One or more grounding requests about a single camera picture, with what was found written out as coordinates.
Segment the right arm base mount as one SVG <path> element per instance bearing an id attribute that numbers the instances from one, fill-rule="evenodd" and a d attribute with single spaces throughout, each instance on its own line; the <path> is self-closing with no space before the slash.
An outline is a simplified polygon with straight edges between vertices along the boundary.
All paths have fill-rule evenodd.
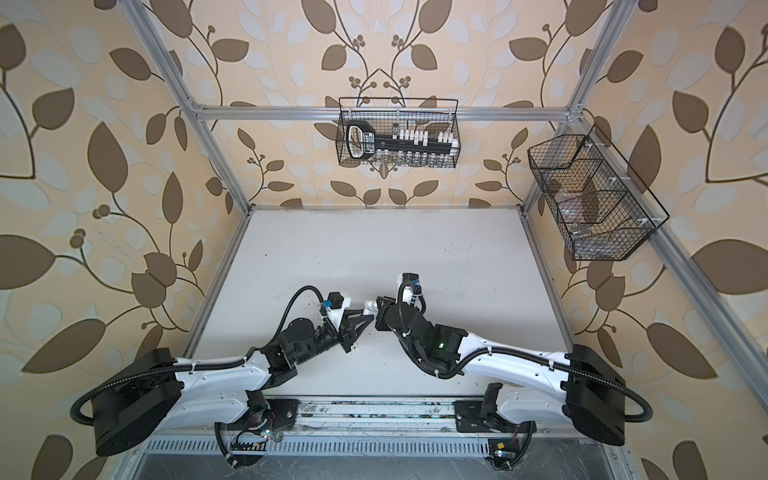
<path id="1" fill-rule="evenodd" d="M 503 384 L 487 386 L 482 400 L 457 400 L 453 403 L 456 430 L 459 433 L 535 433 L 536 423 L 514 423 L 504 419 L 497 408 L 497 400 Z"/>

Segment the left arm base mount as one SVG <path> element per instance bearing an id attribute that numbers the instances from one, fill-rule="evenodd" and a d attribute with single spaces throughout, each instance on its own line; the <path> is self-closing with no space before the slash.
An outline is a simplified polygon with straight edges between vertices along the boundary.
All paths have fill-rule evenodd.
<path id="1" fill-rule="evenodd" d="M 233 423 L 228 431 L 245 430 L 289 430 L 298 418 L 300 401 L 295 398 L 266 398 L 262 391 L 247 391 L 247 409 Z"/>

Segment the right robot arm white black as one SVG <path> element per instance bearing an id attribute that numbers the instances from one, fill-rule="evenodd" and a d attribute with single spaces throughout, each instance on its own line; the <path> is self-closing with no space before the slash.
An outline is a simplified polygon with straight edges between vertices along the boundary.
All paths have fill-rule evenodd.
<path id="1" fill-rule="evenodd" d="M 629 423 L 652 419 L 651 404 L 631 390 L 593 349 L 535 351 L 494 342 L 461 328 L 433 324 L 418 284 L 365 304 L 379 331 L 393 333 L 411 363 L 440 380 L 489 379 L 482 418 L 492 429 L 524 422 L 569 422 L 582 435 L 622 446 Z"/>

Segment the white round charging case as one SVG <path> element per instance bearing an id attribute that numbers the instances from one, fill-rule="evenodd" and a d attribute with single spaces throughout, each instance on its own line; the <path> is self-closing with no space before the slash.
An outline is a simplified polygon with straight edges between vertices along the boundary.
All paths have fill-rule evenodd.
<path id="1" fill-rule="evenodd" d="M 364 304 L 364 314 L 375 315 L 378 312 L 378 306 L 375 301 L 366 301 Z"/>

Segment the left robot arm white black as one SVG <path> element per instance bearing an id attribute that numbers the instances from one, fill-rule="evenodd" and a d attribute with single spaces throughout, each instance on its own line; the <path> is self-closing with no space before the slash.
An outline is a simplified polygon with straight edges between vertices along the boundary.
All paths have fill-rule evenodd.
<path id="1" fill-rule="evenodd" d="M 126 452 L 161 430 L 202 423 L 273 427 L 277 415 L 264 391 L 335 347 L 350 352 L 378 313 L 373 301 L 354 309 L 339 292 L 305 289 L 319 298 L 320 325 L 283 317 L 266 345 L 229 359 L 174 358 L 169 349 L 156 348 L 75 400 L 70 418 L 92 428 L 101 457 Z"/>

